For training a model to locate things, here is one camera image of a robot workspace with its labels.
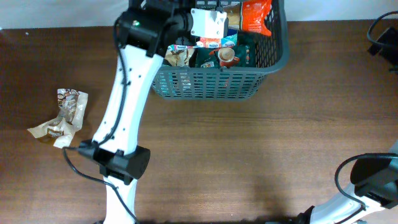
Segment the beige brown snack bag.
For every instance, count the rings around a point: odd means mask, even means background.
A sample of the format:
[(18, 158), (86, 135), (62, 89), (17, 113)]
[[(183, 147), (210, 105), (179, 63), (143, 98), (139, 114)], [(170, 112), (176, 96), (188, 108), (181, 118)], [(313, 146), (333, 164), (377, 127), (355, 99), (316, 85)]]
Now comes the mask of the beige brown snack bag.
[(69, 88), (57, 90), (59, 112), (56, 118), (44, 122), (28, 132), (41, 143), (57, 148), (68, 147), (83, 126), (88, 94)]
[(195, 53), (195, 49), (167, 50), (165, 53), (165, 61), (167, 65), (172, 67), (188, 67), (190, 59)]

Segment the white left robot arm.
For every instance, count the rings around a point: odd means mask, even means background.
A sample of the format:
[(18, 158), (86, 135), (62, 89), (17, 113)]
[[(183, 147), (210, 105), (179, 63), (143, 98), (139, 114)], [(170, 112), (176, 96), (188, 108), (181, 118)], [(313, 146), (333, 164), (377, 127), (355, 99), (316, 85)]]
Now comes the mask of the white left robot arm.
[(200, 9), (195, 1), (130, 1), (113, 25), (118, 63), (104, 117), (78, 153), (98, 164), (106, 187), (104, 223), (137, 223), (134, 201), (150, 150), (137, 144), (139, 124), (152, 82), (167, 47), (180, 37), (223, 38), (227, 13), (217, 3)]

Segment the blue tissue pack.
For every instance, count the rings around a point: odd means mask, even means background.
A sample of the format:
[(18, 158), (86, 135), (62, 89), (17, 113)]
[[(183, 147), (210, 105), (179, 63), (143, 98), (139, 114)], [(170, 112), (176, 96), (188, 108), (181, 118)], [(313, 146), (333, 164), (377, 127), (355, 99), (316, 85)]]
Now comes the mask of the blue tissue pack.
[(208, 48), (208, 49), (218, 49), (222, 47), (234, 47), (238, 41), (237, 30), (229, 29), (227, 36), (222, 39), (209, 39), (200, 37), (194, 44), (188, 45), (177, 45), (173, 44), (168, 46), (168, 50), (185, 50), (185, 49), (196, 49), (196, 48)]

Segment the green Nescafe coffee bag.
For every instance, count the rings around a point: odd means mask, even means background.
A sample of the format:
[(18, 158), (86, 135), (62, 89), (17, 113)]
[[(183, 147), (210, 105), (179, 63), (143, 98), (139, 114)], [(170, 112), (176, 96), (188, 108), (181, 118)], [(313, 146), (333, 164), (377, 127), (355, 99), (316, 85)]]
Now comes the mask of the green Nescafe coffee bag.
[(255, 67), (256, 45), (249, 35), (239, 35), (233, 47), (198, 49), (196, 68)]

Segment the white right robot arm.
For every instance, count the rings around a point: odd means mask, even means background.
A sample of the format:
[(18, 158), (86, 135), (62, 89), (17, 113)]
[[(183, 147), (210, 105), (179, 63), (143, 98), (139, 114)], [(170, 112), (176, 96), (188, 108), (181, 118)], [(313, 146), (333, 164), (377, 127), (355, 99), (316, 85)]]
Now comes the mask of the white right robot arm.
[[(340, 172), (355, 162), (350, 183), (342, 188)], [(311, 206), (291, 223), (360, 223), (366, 215), (397, 206), (397, 143), (387, 153), (365, 153), (342, 162), (334, 176), (339, 193), (329, 201)]]

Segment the grey plastic lattice basket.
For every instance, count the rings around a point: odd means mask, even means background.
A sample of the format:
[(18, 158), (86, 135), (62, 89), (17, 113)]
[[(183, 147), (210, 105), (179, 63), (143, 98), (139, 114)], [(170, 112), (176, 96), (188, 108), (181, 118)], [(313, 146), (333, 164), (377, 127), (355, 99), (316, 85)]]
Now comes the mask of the grey plastic lattice basket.
[[(282, 1), (272, 1), (265, 19), (270, 37), (237, 30), (239, 35), (249, 35), (256, 45), (255, 67), (196, 68), (195, 53), (188, 67), (172, 67), (164, 59), (150, 90), (168, 99), (220, 99), (244, 100), (257, 92), (266, 77), (280, 70), (289, 57), (287, 21)], [(180, 37), (177, 45), (194, 44), (200, 37)]]

